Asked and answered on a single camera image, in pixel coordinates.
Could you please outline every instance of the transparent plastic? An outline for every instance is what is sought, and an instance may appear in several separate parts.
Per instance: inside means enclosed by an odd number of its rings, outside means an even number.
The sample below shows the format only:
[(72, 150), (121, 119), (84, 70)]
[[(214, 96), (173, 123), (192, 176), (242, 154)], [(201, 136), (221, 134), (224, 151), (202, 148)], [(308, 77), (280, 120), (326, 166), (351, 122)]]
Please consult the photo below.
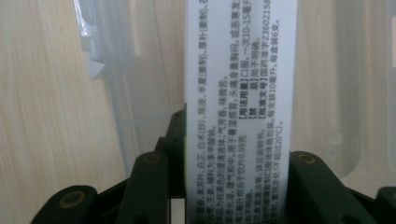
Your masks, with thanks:
[(169, 98), (173, 82), (164, 72), (154, 3), (75, 0), (75, 9), (82, 48), (104, 64), (99, 73), (106, 75), (129, 174), (135, 157), (155, 148), (171, 115), (183, 106), (182, 97)]
[[(127, 173), (183, 108), (184, 2), (75, 0), (90, 74), (106, 77)], [(291, 148), (319, 155), (370, 196), (396, 185), (395, 5), (298, 6)]]

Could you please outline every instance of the wood grain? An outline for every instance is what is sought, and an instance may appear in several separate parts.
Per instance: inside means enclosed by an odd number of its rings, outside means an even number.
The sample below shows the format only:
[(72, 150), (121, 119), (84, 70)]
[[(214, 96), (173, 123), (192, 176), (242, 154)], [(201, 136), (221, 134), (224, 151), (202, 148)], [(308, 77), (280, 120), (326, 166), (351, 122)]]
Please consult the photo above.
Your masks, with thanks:
[(102, 80), (89, 80), (73, 1), (0, 3), (0, 223), (56, 191), (125, 178)]
[[(153, 3), (171, 103), (179, 102), (184, 0)], [(396, 185), (385, 12), (385, 1), (299, 1), (291, 148), (318, 154), (371, 196)], [(101, 191), (126, 176), (106, 85), (89, 80), (78, 41), (73, 1), (0, 3), (0, 223), (31, 221), (70, 185)]]

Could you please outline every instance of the wooden surface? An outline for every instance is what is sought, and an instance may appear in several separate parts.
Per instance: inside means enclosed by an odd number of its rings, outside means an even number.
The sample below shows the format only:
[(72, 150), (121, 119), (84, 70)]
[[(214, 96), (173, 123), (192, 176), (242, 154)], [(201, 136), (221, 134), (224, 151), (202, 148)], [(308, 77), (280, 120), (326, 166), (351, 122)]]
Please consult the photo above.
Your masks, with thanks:
[[(167, 82), (178, 86), (169, 93), (179, 101), (184, 0), (153, 2)], [(385, 1), (299, 1), (291, 149), (318, 154), (370, 196), (396, 185), (386, 131), (385, 11)], [(29, 222), (64, 187), (101, 191), (124, 177), (106, 85), (88, 78), (73, 1), (3, 0), (0, 223)]]
[(73, 1), (0, 3), (0, 223), (55, 192), (125, 178), (103, 80), (89, 80)]

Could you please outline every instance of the screw hole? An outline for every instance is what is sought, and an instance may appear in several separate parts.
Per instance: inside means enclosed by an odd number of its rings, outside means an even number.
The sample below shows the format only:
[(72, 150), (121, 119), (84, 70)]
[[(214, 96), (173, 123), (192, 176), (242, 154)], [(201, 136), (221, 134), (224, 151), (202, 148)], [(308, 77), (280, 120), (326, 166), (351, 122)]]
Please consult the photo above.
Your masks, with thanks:
[(59, 206), (62, 208), (71, 208), (81, 204), (85, 200), (85, 193), (81, 190), (70, 192), (62, 197)]
[(300, 161), (303, 161), (308, 164), (312, 164), (312, 163), (316, 162), (315, 158), (313, 158), (309, 155), (306, 155), (306, 154), (300, 154), (297, 157), (298, 157), (298, 159), (300, 159)]
[(361, 224), (361, 222), (357, 218), (350, 215), (343, 215), (341, 220), (343, 221), (343, 223), (346, 224)]
[(134, 224), (149, 224), (149, 216), (140, 214), (134, 219)]

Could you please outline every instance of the clear plastic container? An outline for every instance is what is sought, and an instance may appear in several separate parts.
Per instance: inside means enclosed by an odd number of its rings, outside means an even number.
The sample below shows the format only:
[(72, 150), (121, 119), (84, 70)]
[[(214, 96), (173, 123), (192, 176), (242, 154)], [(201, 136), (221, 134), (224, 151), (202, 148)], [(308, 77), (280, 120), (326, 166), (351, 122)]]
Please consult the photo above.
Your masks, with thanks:
[[(291, 148), (319, 155), (370, 196), (396, 185), (395, 5), (299, 1)], [(184, 0), (75, 6), (91, 75), (106, 75), (129, 173), (183, 108)]]
[(75, 0), (75, 9), (90, 75), (106, 77), (129, 174), (136, 156), (154, 149), (171, 115), (183, 107), (182, 92), (174, 91), (183, 76), (163, 65), (153, 1)]

